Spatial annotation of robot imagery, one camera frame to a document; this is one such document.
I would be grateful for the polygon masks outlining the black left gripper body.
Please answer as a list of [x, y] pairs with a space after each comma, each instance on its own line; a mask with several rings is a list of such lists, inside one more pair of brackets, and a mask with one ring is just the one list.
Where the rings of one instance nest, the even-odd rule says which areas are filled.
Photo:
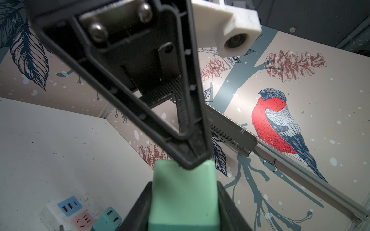
[[149, 92], [184, 76], [184, 1], [45, 1], [43, 33], [93, 77]]

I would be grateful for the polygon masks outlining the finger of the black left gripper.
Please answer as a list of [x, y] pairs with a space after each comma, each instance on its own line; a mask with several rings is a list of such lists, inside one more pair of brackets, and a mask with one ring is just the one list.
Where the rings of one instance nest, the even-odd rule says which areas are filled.
[[57, 53], [57, 46], [43, 33], [43, 3], [25, 1], [28, 19], [41, 42], [112, 105], [126, 115], [143, 133], [185, 169], [194, 169], [213, 155], [202, 83], [198, 65], [196, 32], [191, 1], [182, 14], [184, 76], [149, 92], [130, 90], [114, 76], [93, 77], [74, 68]]

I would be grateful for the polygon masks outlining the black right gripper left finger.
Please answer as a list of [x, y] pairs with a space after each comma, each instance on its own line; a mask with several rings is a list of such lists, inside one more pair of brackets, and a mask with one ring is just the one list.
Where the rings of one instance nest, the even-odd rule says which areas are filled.
[[147, 231], [152, 200], [152, 182], [149, 182], [117, 231]]

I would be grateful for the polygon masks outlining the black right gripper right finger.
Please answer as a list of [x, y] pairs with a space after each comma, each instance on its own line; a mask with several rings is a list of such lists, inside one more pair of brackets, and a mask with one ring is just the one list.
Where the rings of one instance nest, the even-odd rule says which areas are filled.
[[217, 182], [221, 231], [253, 231], [221, 182]]

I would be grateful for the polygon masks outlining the teal charger plug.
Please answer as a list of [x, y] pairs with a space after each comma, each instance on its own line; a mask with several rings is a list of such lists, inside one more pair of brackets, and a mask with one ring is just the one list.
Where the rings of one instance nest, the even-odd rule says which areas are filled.
[[94, 223], [91, 231], [116, 231], [122, 221], [117, 211], [113, 207], [108, 207]]

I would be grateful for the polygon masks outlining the green charger plug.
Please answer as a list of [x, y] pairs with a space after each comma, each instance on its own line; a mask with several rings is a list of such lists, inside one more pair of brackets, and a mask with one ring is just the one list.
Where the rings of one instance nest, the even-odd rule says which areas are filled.
[[173, 160], [154, 166], [150, 231], [219, 231], [220, 215], [215, 163], [192, 170]]

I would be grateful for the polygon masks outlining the white multicolour power strip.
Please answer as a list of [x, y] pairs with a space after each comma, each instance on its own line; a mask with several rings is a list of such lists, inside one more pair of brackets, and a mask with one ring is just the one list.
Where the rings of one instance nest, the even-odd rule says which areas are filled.
[[40, 220], [49, 231], [89, 231], [102, 211], [86, 193], [48, 202], [40, 213]]

